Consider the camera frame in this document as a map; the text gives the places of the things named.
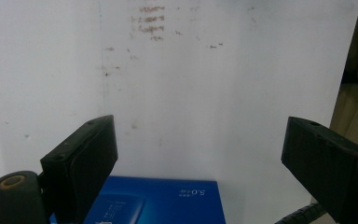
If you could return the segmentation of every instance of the wall stain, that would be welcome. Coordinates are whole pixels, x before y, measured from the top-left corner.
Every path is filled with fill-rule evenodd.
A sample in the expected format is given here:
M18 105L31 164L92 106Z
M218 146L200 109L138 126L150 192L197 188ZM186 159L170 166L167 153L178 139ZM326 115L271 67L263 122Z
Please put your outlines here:
M142 33L149 33L149 34L153 34L156 31L164 31L164 26L148 26L148 27L143 27L142 25L139 26L138 29L140 32Z
M159 17L146 17L145 19L144 19L144 22L153 22L153 21L164 21L165 20L165 17L164 16L159 16Z
M151 40L154 40L154 41L159 41L159 40L163 40L163 38L161 36L152 36L150 37Z
M144 13L152 13L159 10L164 10L165 7L141 7L139 8L139 11Z
M219 42L219 43L218 43L218 46L219 46L219 47L223 47L223 42ZM216 45L210 45L209 48L210 48L210 49L217 49L218 46L216 46Z

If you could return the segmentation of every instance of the orange ring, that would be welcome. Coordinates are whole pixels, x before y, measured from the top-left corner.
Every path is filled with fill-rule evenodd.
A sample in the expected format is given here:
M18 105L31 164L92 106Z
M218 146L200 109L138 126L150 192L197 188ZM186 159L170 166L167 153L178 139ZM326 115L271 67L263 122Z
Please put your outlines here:
M17 182L15 182L14 184L10 184L7 183L13 179L19 178L20 180L18 180ZM4 179L1 183L0 183L0 189L13 189L16 188L18 185L20 185L23 181L25 180L25 175L13 175L11 177L8 177L6 179Z

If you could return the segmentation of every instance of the black cable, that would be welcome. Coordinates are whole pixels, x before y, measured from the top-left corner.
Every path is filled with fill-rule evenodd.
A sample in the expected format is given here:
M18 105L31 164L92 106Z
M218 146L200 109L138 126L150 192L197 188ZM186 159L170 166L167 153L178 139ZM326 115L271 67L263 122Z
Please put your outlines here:
M282 218L275 224L309 224L325 213L326 211L319 203L312 203Z

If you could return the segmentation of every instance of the white wall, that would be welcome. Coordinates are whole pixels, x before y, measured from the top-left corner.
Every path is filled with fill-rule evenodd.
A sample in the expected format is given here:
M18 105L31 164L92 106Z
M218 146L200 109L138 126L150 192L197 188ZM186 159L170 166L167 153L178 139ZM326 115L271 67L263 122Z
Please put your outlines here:
M41 172L78 126L113 114L114 175L215 179L227 223L277 221L310 200L280 161L287 117L329 124L357 12L358 0L0 1L0 176Z

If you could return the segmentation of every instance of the box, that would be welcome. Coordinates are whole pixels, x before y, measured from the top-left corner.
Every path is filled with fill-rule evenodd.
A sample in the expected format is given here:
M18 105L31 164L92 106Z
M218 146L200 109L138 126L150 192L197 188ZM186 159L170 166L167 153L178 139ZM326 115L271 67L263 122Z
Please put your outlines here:
M110 176L85 223L226 223L216 181Z

